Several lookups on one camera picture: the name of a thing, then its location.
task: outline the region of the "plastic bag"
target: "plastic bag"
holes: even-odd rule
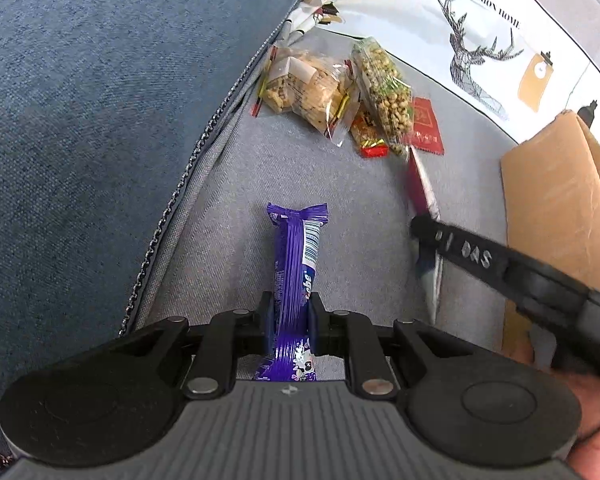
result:
[[[293,111],[340,146],[357,111],[357,92],[347,61],[274,46],[258,100],[277,114]]]
[[[386,156],[389,153],[389,146],[384,142],[374,118],[364,104],[360,105],[349,131],[356,141],[360,155],[373,157]]]
[[[368,110],[378,118],[392,149],[402,152],[403,137],[413,131],[411,87],[401,79],[395,63],[374,38],[354,43],[352,58]]]

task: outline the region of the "red packet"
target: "red packet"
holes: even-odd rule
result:
[[[413,100],[413,131],[406,134],[402,142],[425,152],[445,154],[438,121],[429,99],[416,97]]]

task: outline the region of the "snack bag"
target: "snack bag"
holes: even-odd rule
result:
[[[263,360],[254,378],[315,381],[307,301],[315,279],[320,228],[329,219],[327,205],[297,211],[269,203],[267,213],[277,226],[273,292],[275,348],[273,354]]]
[[[350,64],[274,46],[268,65],[252,115],[261,102],[277,114],[293,111],[340,146],[357,111]]]
[[[374,38],[358,40],[352,58],[362,97],[394,151],[402,151],[402,138],[413,131],[413,94],[391,57]]]
[[[349,129],[351,136],[356,141],[360,155],[364,157],[386,156],[389,146],[381,137],[374,118],[364,104],[360,105],[356,118]]]

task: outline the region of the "gray ribbed handle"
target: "gray ribbed handle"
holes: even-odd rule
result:
[[[454,462],[423,444],[395,407],[353,396],[341,381],[238,381],[190,402],[171,431],[135,457],[58,470],[20,460],[2,480],[576,480],[554,460],[520,470]]]

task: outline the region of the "metal screw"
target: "metal screw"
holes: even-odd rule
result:
[[[218,381],[211,377],[196,377],[187,383],[192,394],[212,394],[218,389]]]
[[[362,389],[369,395],[386,395],[394,390],[394,385],[384,379],[369,379],[362,383]]]

